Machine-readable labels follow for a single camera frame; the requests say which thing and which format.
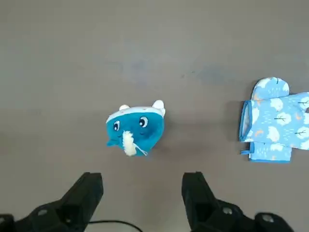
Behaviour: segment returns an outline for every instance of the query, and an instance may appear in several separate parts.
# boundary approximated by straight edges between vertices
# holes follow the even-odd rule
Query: cloud print fabric
[[[309,150],[309,92],[289,95],[289,85],[276,77],[260,80],[245,101],[239,140],[256,162],[289,162],[292,148]]]

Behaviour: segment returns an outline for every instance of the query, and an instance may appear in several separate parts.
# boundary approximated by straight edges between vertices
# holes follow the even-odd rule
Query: black cable
[[[130,222],[126,222],[126,221],[121,221],[121,220],[98,220],[98,221],[90,221],[89,224],[100,224],[100,223],[119,223],[119,224],[124,224],[130,227],[133,227],[134,229],[138,230],[139,232],[143,232],[141,230],[141,228],[139,228],[138,226],[130,223]]]

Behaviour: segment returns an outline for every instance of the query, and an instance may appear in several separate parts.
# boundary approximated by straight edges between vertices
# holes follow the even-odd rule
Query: blue plush toy
[[[117,145],[128,156],[146,156],[163,134],[164,114],[161,100],[152,107],[120,106],[106,121],[107,146]]]
[[[251,161],[289,162],[292,148],[309,150],[309,92],[290,95],[289,85],[276,77],[260,80],[245,101],[239,140]]]

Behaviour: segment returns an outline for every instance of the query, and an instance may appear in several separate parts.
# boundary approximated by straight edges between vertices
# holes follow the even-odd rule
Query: oven mitt
[[[288,84],[276,77],[260,80],[252,100],[245,101],[239,140],[251,161],[289,162],[292,147],[309,150],[309,93],[289,95]]]
[[[120,106],[106,121],[107,146],[117,145],[128,156],[147,156],[163,134],[164,114],[161,100],[150,107]]]

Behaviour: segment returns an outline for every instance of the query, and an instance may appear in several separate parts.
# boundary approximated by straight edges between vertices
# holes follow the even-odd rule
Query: plush toy ear
[[[122,105],[122,106],[120,106],[119,110],[125,110],[125,109],[128,109],[128,108],[130,108],[130,106]]]
[[[106,146],[115,146],[116,145],[116,143],[115,143],[115,141],[113,141],[113,140],[109,140],[107,143],[106,143]]]
[[[164,103],[162,100],[156,100],[153,104],[153,108],[161,110],[163,116],[165,115]]]

